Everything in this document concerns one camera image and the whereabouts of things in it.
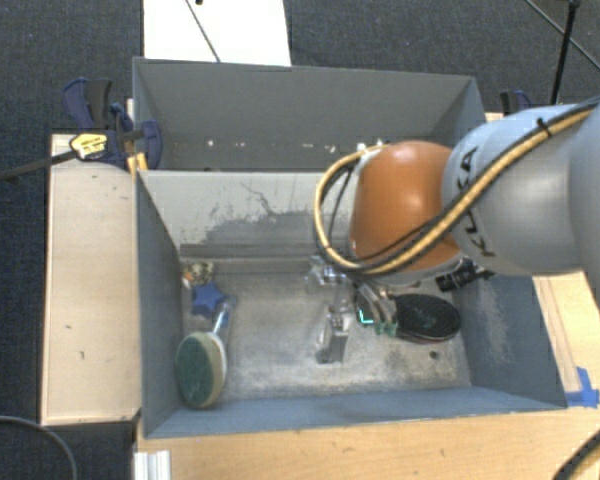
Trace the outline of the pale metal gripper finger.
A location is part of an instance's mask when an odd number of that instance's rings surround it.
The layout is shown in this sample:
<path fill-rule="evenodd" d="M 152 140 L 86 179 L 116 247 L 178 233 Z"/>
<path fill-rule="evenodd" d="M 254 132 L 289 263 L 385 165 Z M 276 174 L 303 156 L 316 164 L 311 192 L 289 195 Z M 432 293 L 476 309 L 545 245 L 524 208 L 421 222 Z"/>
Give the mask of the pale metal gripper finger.
<path fill-rule="evenodd" d="M 351 280 L 332 265 L 322 261 L 310 264 L 307 273 L 308 293 L 326 293 L 327 291 L 336 293 L 340 290 L 348 290 L 350 287 Z"/>
<path fill-rule="evenodd" d="M 315 357 L 319 364 L 341 363 L 344 359 L 352 314 L 328 313 L 325 318 L 324 329 L 318 340 L 318 349 Z"/>

